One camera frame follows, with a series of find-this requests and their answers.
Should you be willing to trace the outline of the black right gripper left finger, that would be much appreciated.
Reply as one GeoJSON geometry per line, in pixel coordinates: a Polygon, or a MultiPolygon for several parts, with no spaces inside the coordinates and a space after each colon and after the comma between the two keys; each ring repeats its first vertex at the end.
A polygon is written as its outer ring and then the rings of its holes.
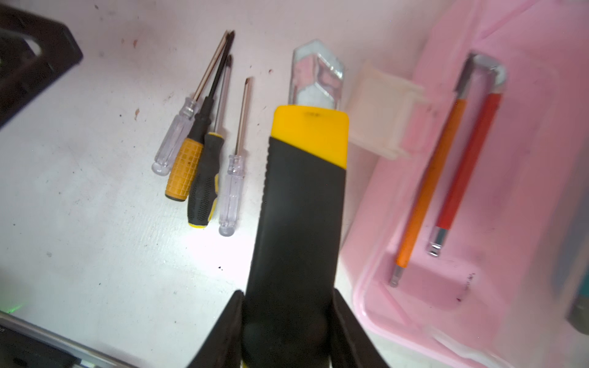
{"type": "Polygon", "coordinates": [[[242,305],[244,293],[235,291],[188,368],[242,366],[242,305]]]}

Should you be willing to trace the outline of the yellow black utility knife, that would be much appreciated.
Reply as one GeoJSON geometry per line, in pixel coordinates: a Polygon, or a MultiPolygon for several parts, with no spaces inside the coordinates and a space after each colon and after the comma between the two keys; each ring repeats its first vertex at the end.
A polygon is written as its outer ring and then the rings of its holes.
{"type": "Polygon", "coordinates": [[[275,110],[243,307],[248,367],[327,367],[341,243],[349,119],[345,68],[319,40],[292,55],[288,103],[275,110]]]}

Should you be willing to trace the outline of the yellow black screwdriver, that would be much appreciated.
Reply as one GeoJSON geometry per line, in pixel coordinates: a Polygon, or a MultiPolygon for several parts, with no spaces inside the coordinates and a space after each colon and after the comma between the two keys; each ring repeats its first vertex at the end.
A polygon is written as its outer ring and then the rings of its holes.
{"type": "Polygon", "coordinates": [[[187,209],[188,223],[194,228],[205,228],[213,217],[219,192],[220,153],[225,138],[219,133],[225,118],[233,56],[229,55],[223,69],[222,87],[213,128],[204,136],[204,148],[191,186],[187,209]]]}

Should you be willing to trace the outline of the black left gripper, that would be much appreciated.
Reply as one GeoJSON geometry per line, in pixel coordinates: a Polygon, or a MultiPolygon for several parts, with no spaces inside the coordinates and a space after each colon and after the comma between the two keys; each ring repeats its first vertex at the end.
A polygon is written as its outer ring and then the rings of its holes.
{"type": "Polygon", "coordinates": [[[65,24],[2,5],[1,125],[83,57],[65,24]]]}

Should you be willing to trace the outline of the orange handled hex key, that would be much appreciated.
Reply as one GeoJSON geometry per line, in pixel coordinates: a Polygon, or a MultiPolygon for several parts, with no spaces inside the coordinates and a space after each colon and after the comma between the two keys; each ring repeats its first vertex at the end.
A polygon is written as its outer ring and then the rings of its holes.
{"type": "Polygon", "coordinates": [[[411,209],[403,232],[393,274],[389,281],[389,285],[393,288],[399,286],[403,273],[409,265],[423,222],[426,219],[429,205],[433,199],[433,195],[445,167],[456,133],[460,128],[463,114],[466,110],[468,87],[474,68],[475,64],[473,56],[469,55],[456,83],[456,99],[452,106],[452,110],[443,126],[436,148],[423,174],[419,191],[416,195],[413,208],[411,209]]]}

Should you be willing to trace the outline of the orange handled screwdriver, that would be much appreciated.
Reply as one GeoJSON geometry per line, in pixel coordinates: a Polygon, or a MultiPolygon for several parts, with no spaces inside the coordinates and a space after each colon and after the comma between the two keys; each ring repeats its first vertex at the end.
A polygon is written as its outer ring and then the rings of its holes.
{"type": "Polygon", "coordinates": [[[177,202],[183,202],[189,196],[190,187],[196,177],[196,170],[204,148],[204,136],[211,124],[211,113],[215,102],[215,95],[222,72],[227,62],[229,52],[233,46],[236,33],[228,31],[219,43],[205,74],[197,87],[193,101],[197,102],[207,85],[213,68],[218,64],[210,92],[205,96],[201,108],[195,113],[193,125],[185,136],[167,182],[165,196],[177,202]]]}

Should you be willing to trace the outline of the pink plastic tool box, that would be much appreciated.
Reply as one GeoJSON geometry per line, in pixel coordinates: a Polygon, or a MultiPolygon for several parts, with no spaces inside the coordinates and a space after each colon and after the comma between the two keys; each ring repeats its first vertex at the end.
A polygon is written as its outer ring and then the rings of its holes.
{"type": "Polygon", "coordinates": [[[375,58],[347,106],[351,141],[379,156],[342,253],[368,331],[454,367],[586,367],[568,321],[588,270],[588,4],[455,1],[427,32],[410,79],[375,58]],[[429,240],[489,77],[466,110],[399,286],[400,242],[471,53],[507,70],[440,257],[429,240]]]}

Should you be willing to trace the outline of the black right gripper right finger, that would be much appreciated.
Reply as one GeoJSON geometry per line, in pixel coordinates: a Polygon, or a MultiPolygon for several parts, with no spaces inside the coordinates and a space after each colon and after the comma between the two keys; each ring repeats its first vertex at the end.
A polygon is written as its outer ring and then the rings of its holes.
{"type": "Polygon", "coordinates": [[[329,310],[329,356],[335,368],[389,368],[339,290],[329,310]]]}

